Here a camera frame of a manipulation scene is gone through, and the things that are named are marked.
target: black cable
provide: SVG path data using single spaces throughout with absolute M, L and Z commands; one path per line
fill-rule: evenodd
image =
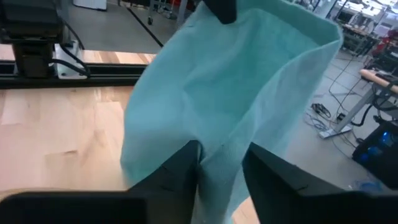
M 317 9 L 317 7 L 319 6 L 319 3 L 321 2 L 321 0 L 318 0 L 318 2 L 316 3 L 316 5 L 313 7 L 312 11 L 315 12 L 315 10 Z
M 67 23 L 65 21 L 65 19 L 61 18 L 62 22 L 65 24 L 65 26 L 70 30 L 70 32 L 72 32 L 72 34 L 75 36 L 77 42 L 79 43 L 79 46 L 82 50 L 85 50 L 85 46 L 83 45 L 83 42 L 81 41 L 81 39 L 79 38 L 79 36 L 77 35 L 77 33 L 73 30 L 73 28 L 69 25 L 69 23 Z
M 349 90 L 349 92 L 347 93 L 347 95 L 343 98 L 343 101 L 340 103 L 340 101 L 339 101 L 339 103 L 340 103 L 340 106 L 337 108 L 337 110 L 336 110 L 336 118 L 338 117 L 338 110 L 340 110 L 340 108 L 342 108 L 343 110 L 345 110 L 345 111 L 348 111 L 348 110 L 346 110 L 346 109 L 344 109 L 343 108 L 343 103 L 344 103 L 344 101 L 347 99 L 347 97 L 349 96 L 349 94 L 354 90 L 354 88 L 356 87 L 356 85 L 358 85 L 358 83 L 361 81 L 361 79 L 359 79 L 356 83 L 355 83 L 355 85 Z
M 311 105 L 311 108 L 321 118 L 325 119 L 326 121 L 329 121 L 330 123 L 337 124 L 336 122 L 329 119 L 329 118 L 331 118 L 331 113 L 323 104 L 313 103 Z
M 351 60 L 348 62 L 347 66 L 345 66 L 345 68 L 340 72 L 340 74 L 333 80 L 333 83 L 329 86 L 329 94 L 338 102 L 338 104 L 340 105 L 340 107 L 345 110 L 348 111 L 344 108 L 344 106 L 342 105 L 342 103 L 340 102 L 340 100 L 338 100 L 338 98 L 335 96 L 334 93 L 331 92 L 331 87 L 335 84 L 335 82 L 337 81 L 337 79 L 345 72 L 345 70 L 348 68 L 348 66 L 350 65 L 350 63 L 354 60 L 354 56 L 351 58 Z
M 132 16 L 134 16 L 134 18 L 136 18 L 137 22 L 140 23 L 142 28 L 144 28 L 145 31 L 153 38 L 156 44 L 158 44 L 160 47 L 163 47 L 163 43 L 155 36 L 154 33 L 152 33 L 152 31 L 149 30 L 147 26 L 145 26 L 145 24 L 139 19 L 139 17 L 131 9 L 127 8 L 127 10 L 130 12 Z
M 359 80 L 355 83 L 355 85 L 349 90 L 348 94 L 343 98 L 343 101 L 341 102 L 341 104 L 344 103 L 344 101 L 347 99 L 347 96 L 349 96 L 349 94 L 353 91 L 353 89 L 356 87 L 356 85 L 357 85 L 360 81 L 361 81 L 361 79 L 359 79 Z M 337 108 L 337 111 L 336 111 L 336 118 L 338 117 L 338 110 L 339 110 L 339 109 L 340 109 L 340 107 Z M 344 134 L 340 134 L 339 137 L 340 137 L 340 138 L 343 140 L 343 142 L 344 142 L 345 144 L 347 144 L 348 146 L 352 146 L 353 148 L 356 148 L 356 146 L 355 146 Z
M 327 131 L 329 128 L 328 126 L 322 122 L 321 120 L 319 120 L 318 118 L 306 113 L 306 115 L 310 118 L 310 121 L 312 124 L 308 123 L 306 120 L 304 120 L 304 123 L 306 123 L 307 125 L 314 127 L 316 130 L 318 131 Z M 335 143 L 335 140 L 332 138 L 331 139 L 333 145 L 335 145 L 336 149 L 339 150 L 344 156 L 346 156 L 348 159 L 351 159 L 349 156 L 347 156 Z
M 70 53 L 70 51 L 63 46 L 62 44 L 60 44 L 61 49 L 67 54 L 69 55 L 71 58 L 73 58 L 75 61 L 77 61 L 79 64 L 81 64 L 81 66 L 83 66 L 83 68 L 85 68 L 85 75 L 87 75 L 88 77 L 90 77 L 91 72 L 90 69 L 88 68 L 88 66 L 86 65 L 86 63 L 84 63 L 82 60 L 80 60 L 78 57 L 76 57 L 75 55 L 73 55 L 72 53 Z
M 346 6 L 347 2 L 348 2 L 348 0 L 346 0 L 346 1 L 343 3 L 343 5 L 342 5 L 341 8 L 339 9 L 339 11 L 337 12 L 337 15 L 336 15 L 334 21 L 336 21 L 337 18 L 340 16 L 340 14 L 341 14 L 341 12 L 343 11 L 344 7 Z
M 354 138 L 355 138 L 355 140 L 357 140 L 357 139 L 359 139 L 357 136 L 356 136 L 356 134 L 355 134 L 355 132 L 354 132 L 354 126 L 353 126 L 353 129 L 351 130 L 351 132 L 353 133 L 353 136 L 354 136 Z
M 70 68 L 70 69 L 74 70 L 75 72 L 78 72 L 78 73 L 80 73 L 80 74 L 82 74 L 82 75 L 86 75 L 86 76 L 89 75 L 89 74 L 87 74 L 87 72 L 84 71 L 83 69 L 80 69 L 80 68 L 78 68 L 78 67 L 76 67 L 76 66 L 72 65 L 71 63 L 66 62 L 66 61 L 64 61 L 64 60 L 60 60 L 60 59 L 51 59 L 50 62 L 51 62 L 51 63 L 58 63 L 58 64 L 61 64 L 61 65 L 64 65 L 64 66 L 66 66 L 66 67 L 68 67 L 68 68 Z
M 380 92 L 380 94 L 378 94 L 378 95 L 376 94 L 376 91 L 373 90 L 373 94 L 375 95 L 375 97 L 374 97 L 374 99 L 373 99 L 373 101 L 372 101 L 372 104 L 374 105 L 374 107 L 375 107 L 376 109 L 381 110 L 381 111 L 393 111 L 393 110 L 397 110 L 397 106 L 396 106 L 396 105 L 390 106 L 390 107 L 388 107 L 388 108 L 383 108 L 383 107 L 381 106 L 381 105 L 383 105 L 383 104 L 391 97 L 391 95 L 388 94 L 388 91 L 390 91 L 391 88 L 392 88 L 394 85 L 398 85 L 398 81 L 397 81 L 397 80 L 396 80 L 396 81 L 390 82 L 390 83 L 388 84 L 388 86 L 385 87 L 385 90 L 382 90 L 382 91 Z M 379 102 L 378 102 L 378 99 L 380 99 L 380 98 L 384 98 L 384 101 L 383 101 L 382 103 L 379 103 Z
M 335 59 L 338 59 L 338 60 L 351 60 L 351 59 L 347 59 L 347 58 L 335 58 Z
M 369 112 L 369 110 L 372 108 L 372 106 L 373 106 L 373 105 L 370 104 L 370 105 L 368 106 L 368 108 L 366 108 L 366 111 L 365 111 L 365 113 L 363 113 L 362 120 L 361 120 L 361 122 L 360 122 L 359 124 L 354 123 L 353 121 L 351 122 L 351 124 L 352 124 L 353 126 L 361 127 L 361 126 L 364 124 L 365 118 L 366 118 L 366 116 L 368 115 L 368 112 Z

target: wire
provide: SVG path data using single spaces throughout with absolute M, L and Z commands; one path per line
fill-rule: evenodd
M 331 113 L 330 111 L 321 103 L 313 103 L 311 104 L 311 109 L 317 114 L 319 115 L 321 118 L 332 122 L 332 123 L 336 123 L 334 121 L 331 121 L 329 118 L 331 118 Z
M 356 146 L 347 138 L 347 136 L 345 136 L 345 134 L 340 134 L 340 138 L 343 140 L 343 142 L 347 146 L 350 146 L 350 147 L 353 147 L 354 149 L 356 149 Z
M 352 62 L 354 60 L 354 56 L 352 56 L 352 58 L 351 58 L 351 60 L 348 62 L 348 64 L 347 64 L 347 66 L 345 66 L 345 68 L 340 72 L 340 74 L 333 80 L 333 83 L 329 86 L 329 94 L 339 103 L 339 105 L 340 105 L 340 107 L 343 109 L 343 110 L 345 110 L 345 111 L 348 111 L 348 110 L 346 110 L 344 107 L 343 107 L 343 105 L 342 105 L 342 103 L 340 103 L 340 100 L 338 100 L 338 98 L 335 96 L 335 94 L 334 93 L 332 93 L 331 92 L 331 87 L 335 84 L 335 82 L 337 81 L 337 79 L 345 72 L 345 70 L 348 68 L 348 66 L 350 65 L 350 63 Z
M 310 118 L 310 120 L 311 120 L 311 122 L 312 122 L 312 124 L 310 124 L 310 123 L 308 123 L 306 120 L 304 120 L 304 122 L 307 124 L 307 125 L 309 125 L 309 126 L 311 126 L 311 127 L 314 127 L 316 130 L 318 130 L 318 131 L 327 131 L 327 130 L 329 130 L 329 127 L 324 123 L 324 122 L 322 122 L 321 120 L 319 120 L 318 118 L 316 118 L 316 117 L 314 117 L 314 116 L 312 116 L 312 115 L 310 115 L 310 114 L 308 114 L 308 113 L 305 113 L 309 118 Z M 342 155 L 344 155 L 345 157 L 347 157 L 347 159 L 351 159 L 349 156 L 347 156 L 338 146 L 337 146 L 337 144 L 335 143 L 335 140 L 332 138 L 331 139 L 331 141 L 332 141 L 332 143 L 333 143 L 333 145 L 336 147 L 336 149 L 337 150 L 339 150 L 341 153 L 342 153 Z
M 60 19 L 65 24 L 65 26 L 70 30 L 70 32 L 72 32 L 72 34 L 76 37 L 76 40 L 78 41 L 80 48 L 82 50 L 85 50 L 85 46 L 83 45 L 83 42 L 81 41 L 81 39 L 79 38 L 77 33 L 73 30 L 73 28 L 69 25 L 69 23 L 67 21 L 65 21 L 65 19 L 63 19 L 62 17 L 60 17 Z
M 351 60 L 351 59 L 347 59 L 347 58 L 335 58 L 335 59 L 338 59 L 338 60 Z
M 321 118 L 327 120 L 329 123 L 333 123 L 333 124 L 338 124 L 336 121 L 332 121 L 330 119 L 325 118 L 324 116 L 322 116 L 322 114 L 318 114 Z
M 351 131 L 353 132 L 353 136 L 354 136 L 355 140 L 357 140 L 357 139 L 359 139 L 359 138 L 356 136 L 356 134 L 355 134 L 355 132 L 354 132 L 354 128 L 355 128 L 355 126 L 353 126 L 353 129 L 352 129 Z
M 398 85 L 398 81 L 394 81 L 394 82 L 390 82 L 390 84 L 388 84 L 388 86 L 386 86 L 386 90 L 382 90 L 380 92 L 380 94 L 376 94 L 376 90 L 373 88 L 373 95 L 375 96 L 372 104 L 374 105 L 374 107 L 377 110 L 381 110 L 381 111 L 393 111 L 397 109 L 397 106 L 395 104 L 393 104 L 393 106 L 387 107 L 387 108 L 383 108 L 381 105 L 383 105 L 390 97 L 391 94 L 388 94 L 388 92 L 390 91 L 391 87 L 394 85 Z M 379 103 L 378 99 L 380 98 L 384 98 L 384 101 Z
M 83 66 L 83 68 L 85 68 L 85 75 L 87 77 L 90 77 L 91 72 L 90 69 L 88 68 L 88 66 L 86 65 L 86 63 L 84 63 L 82 60 L 80 60 L 78 57 L 76 57 L 75 55 L 73 55 L 65 46 L 63 46 L 62 44 L 60 44 L 61 49 L 67 54 L 69 55 L 71 58 L 73 58 L 75 61 L 77 61 L 81 66 Z
M 338 111 L 340 110 L 340 108 L 342 108 L 343 110 L 345 110 L 345 111 L 348 111 L 348 110 L 346 110 L 346 109 L 344 109 L 343 108 L 343 103 L 344 103 L 344 101 L 347 99 L 347 97 L 349 96 L 349 94 L 354 90 L 354 88 L 356 87 L 356 85 L 358 85 L 358 83 L 361 81 L 361 79 L 359 79 L 356 83 L 355 83 L 355 85 L 348 91 L 348 93 L 346 94 L 346 96 L 343 98 L 343 101 L 342 102 L 340 102 L 340 101 L 338 101 L 339 102 L 339 107 L 337 108 L 337 110 L 336 110 L 336 118 L 338 117 Z
M 360 122 L 359 124 L 354 123 L 354 121 L 352 121 L 351 124 L 352 124 L 353 126 L 361 127 L 361 126 L 364 124 L 365 118 L 366 118 L 366 116 L 368 115 L 368 112 L 369 112 L 369 110 L 372 108 L 372 106 L 373 106 L 373 105 L 370 104 L 370 105 L 368 106 L 368 108 L 366 108 L 366 111 L 365 111 L 365 113 L 363 113 L 362 120 L 361 120 L 361 122 Z
M 83 74 L 83 75 L 88 76 L 88 74 L 87 74 L 86 71 L 84 71 L 84 70 L 82 70 L 82 69 L 80 69 L 80 68 L 78 68 L 78 67 L 72 65 L 71 63 L 64 61 L 64 60 L 60 60 L 60 59 L 51 59 L 50 62 L 52 62 L 52 63 L 58 63 L 58 64 L 61 64 L 61 65 L 64 65 L 64 66 L 66 66 L 66 67 L 68 67 L 68 68 L 74 70 L 75 72 L 78 72 L 78 73 L 80 73 L 80 74 Z

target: wooden tabletop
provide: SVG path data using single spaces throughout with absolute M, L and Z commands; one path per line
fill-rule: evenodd
M 374 83 L 377 83 L 377 84 L 379 84 L 379 85 L 381 85 L 381 86 L 386 87 L 386 86 L 388 86 L 388 84 L 390 84 L 388 81 L 385 81 L 384 79 L 377 77 L 377 76 L 376 76 L 376 73 L 377 73 L 377 72 L 375 72 L 375 71 L 373 71 L 373 70 L 362 69 L 361 71 L 359 71 L 359 73 L 360 73 L 361 76 L 364 77 L 365 79 L 370 80 L 370 81 L 372 81 L 372 82 L 374 82 Z M 391 90 L 392 90 L 394 93 L 397 93 L 397 94 L 398 94 L 398 86 L 397 86 L 397 85 L 394 85 L 394 86 L 391 88 Z
M 131 63 L 147 65 L 155 54 L 128 53 L 128 52 L 103 52 L 99 50 L 84 50 L 83 61 L 87 63 Z M 15 60 L 10 45 L 0 44 L 0 60 Z
M 91 63 L 148 64 L 155 55 L 86 50 Z M 0 45 L 0 60 L 13 60 Z M 0 90 L 0 198 L 26 190 L 126 190 L 119 165 L 132 87 Z M 250 199 L 234 221 L 259 223 Z
M 361 35 L 368 35 L 367 32 L 365 32 L 365 31 L 363 31 L 363 30 L 361 30 L 361 29 L 357 29 L 357 28 L 355 28 L 355 27 L 352 27 L 352 26 L 350 26 L 350 25 L 348 25 L 348 24 L 342 24 L 341 26 L 343 26 L 343 27 L 345 27 L 345 28 L 347 28 L 347 29 L 350 29 L 350 30 L 352 30 L 352 31 L 354 31 L 354 32 L 356 32 L 356 33 L 358 33 L 358 34 L 361 34 Z

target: concrete floor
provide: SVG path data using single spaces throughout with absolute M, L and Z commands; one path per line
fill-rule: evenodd
M 146 10 L 139 8 L 132 10 L 146 23 Z M 110 4 L 107 12 L 71 7 L 70 17 L 71 25 L 87 49 L 148 53 L 157 53 L 160 50 L 150 35 L 123 7 Z M 154 14 L 154 25 L 149 26 L 149 29 L 162 43 L 166 43 L 175 31 L 175 21 Z M 314 103 L 324 104 L 330 110 L 332 118 L 343 110 L 338 110 L 338 102 L 329 94 L 330 85 L 333 84 L 332 93 L 347 93 L 353 89 L 353 95 L 345 99 L 344 95 L 338 97 L 340 101 L 344 100 L 343 106 L 347 110 L 350 110 L 370 88 L 370 84 L 359 80 L 358 72 L 363 68 L 363 63 L 349 63 L 350 58 L 351 56 L 344 52 L 338 54 L 324 74 L 323 81 L 315 93 L 317 97 L 312 100 Z M 360 122 L 364 109 L 355 117 L 357 123 Z M 377 123 L 372 119 L 375 114 L 377 111 L 372 108 L 364 126 L 354 129 L 357 137 L 365 138 L 377 127 Z M 383 118 L 388 118 L 388 115 L 384 113 L 382 115 Z M 303 120 L 296 125 L 290 146 L 285 154 L 281 155 L 282 157 L 343 189 L 355 188 L 354 183 L 358 180 L 373 180 L 365 169 L 350 159 L 354 151 L 353 146 L 344 142 L 341 136 L 321 139 L 318 131 L 305 121 L 308 122 L 308 117 L 303 114 Z M 346 134 L 346 137 L 356 145 L 352 132 Z
M 147 13 L 136 8 L 133 10 L 146 22 Z M 125 7 L 108 4 L 108 10 L 103 12 L 71 5 L 69 14 L 70 25 L 88 50 L 152 54 L 160 50 L 160 46 Z M 154 16 L 154 20 L 155 29 L 160 31 L 154 32 L 155 35 L 166 43 L 174 33 L 169 29 L 170 20 L 158 14 Z

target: black equipment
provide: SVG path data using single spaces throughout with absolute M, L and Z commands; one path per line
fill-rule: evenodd
M 120 6 L 120 2 L 128 2 L 130 4 L 138 4 L 141 6 L 150 6 L 150 0 L 118 0 L 118 5 Z
M 0 0 L 0 43 L 11 44 L 16 59 L 0 62 L 0 88 L 119 86 L 137 82 L 146 65 L 83 63 L 73 55 L 65 38 L 69 26 L 61 18 L 60 9 L 60 2 L 54 0 Z M 54 58 L 55 44 L 80 67 Z M 67 78 L 58 64 L 81 77 Z
M 354 151 L 353 159 L 390 189 L 398 189 L 398 124 L 385 121 Z
M 398 49 L 391 47 L 390 49 L 386 49 L 385 51 L 375 55 L 365 69 L 383 70 L 391 73 L 395 77 L 398 77 L 398 54 L 396 52 L 398 52 Z
M 199 143 L 189 142 L 127 192 L 27 192 L 4 199 L 4 223 L 190 223 Z M 242 163 L 261 223 L 396 222 L 398 197 L 343 192 L 251 144 Z
M 338 14 L 336 19 L 343 24 L 348 24 L 349 21 L 353 18 L 353 16 L 354 16 L 354 14 L 352 14 L 352 13 L 341 11 Z

